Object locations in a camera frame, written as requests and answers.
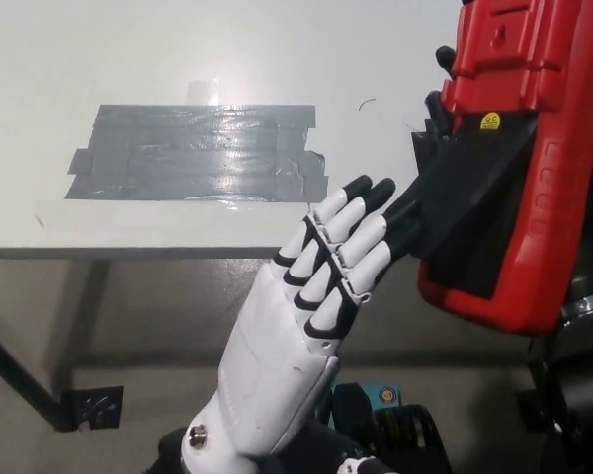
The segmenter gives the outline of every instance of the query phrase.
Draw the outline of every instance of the red robotic gripper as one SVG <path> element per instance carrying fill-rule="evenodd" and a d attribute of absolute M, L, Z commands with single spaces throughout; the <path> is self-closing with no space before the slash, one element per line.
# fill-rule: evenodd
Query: red robotic gripper
<path fill-rule="evenodd" d="M 538 115 L 514 231 L 490 299 L 440 286 L 422 262 L 431 304 L 526 335 L 557 322 L 579 246 L 593 168 L 593 0 L 475 0 L 462 7 L 455 79 L 442 102 L 467 114 Z"/>

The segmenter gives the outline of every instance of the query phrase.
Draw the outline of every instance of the gray duct tape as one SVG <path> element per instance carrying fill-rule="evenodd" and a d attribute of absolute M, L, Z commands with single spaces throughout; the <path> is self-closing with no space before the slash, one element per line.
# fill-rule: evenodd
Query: gray duct tape
<path fill-rule="evenodd" d="M 320 202 L 313 106 L 102 106 L 67 199 Z"/>

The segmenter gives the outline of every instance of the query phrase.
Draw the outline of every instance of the metal bolt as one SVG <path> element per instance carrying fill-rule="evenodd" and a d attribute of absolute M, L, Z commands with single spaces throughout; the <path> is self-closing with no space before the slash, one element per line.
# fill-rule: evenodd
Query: metal bolt
<path fill-rule="evenodd" d="M 189 430 L 189 446 L 193 449 L 202 449 L 207 444 L 207 427 L 197 425 Z"/>

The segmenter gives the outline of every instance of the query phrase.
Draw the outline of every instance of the white table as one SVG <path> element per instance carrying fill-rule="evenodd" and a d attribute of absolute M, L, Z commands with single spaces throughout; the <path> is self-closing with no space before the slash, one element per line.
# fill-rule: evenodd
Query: white table
<path fill-rule="evenodd" d="M 0 1 L 0 258 L 271 255 L 305 203 L 64 200 L 100 105 L 315 105 L 328 192 L 416 176 L 410 132 L 460 2 Z M 365 100 L 375 99 L 359 105 Z"/>

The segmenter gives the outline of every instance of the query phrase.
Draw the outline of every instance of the floor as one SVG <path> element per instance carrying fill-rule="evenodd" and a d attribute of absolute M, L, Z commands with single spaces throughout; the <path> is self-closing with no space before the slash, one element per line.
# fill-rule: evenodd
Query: floor
<path fill-rule="evenodd" d="M 0 380 L 0 474 L 135 473 L 212 394 L 259 261 L 0 262 L 0 339 L 47 387 L 121 384 L 118 430 L 54 433 Z M 388 381 L 435 418 L 456 473 L 536 472 L 514 392 L 527 341 L 423 303 L 397 266 L 342 348 L 341 380 Z"/>

